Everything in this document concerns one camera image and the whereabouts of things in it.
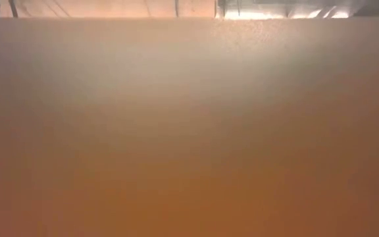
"orange surface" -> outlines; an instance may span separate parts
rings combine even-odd
[[[379,19],[0,20],[0,236],[379,236]]]

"light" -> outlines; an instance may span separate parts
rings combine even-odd
[[[332,18],[349,18],[349,13],[345,12],[345,11],[339,11],[339,12],[336,12]]]
[[[292,16],[292,19],[316,18],[318,16],[318,14],[320,14],[321,11],[322,10],[319,9],[319,10],[313,11],[309,14],[295,14]]]
[[[282,14],[270,14],[270,13],[241,13],[230,12],[224,17],[227,20],[269,20],[269,19],[283,19],[285,18]]]

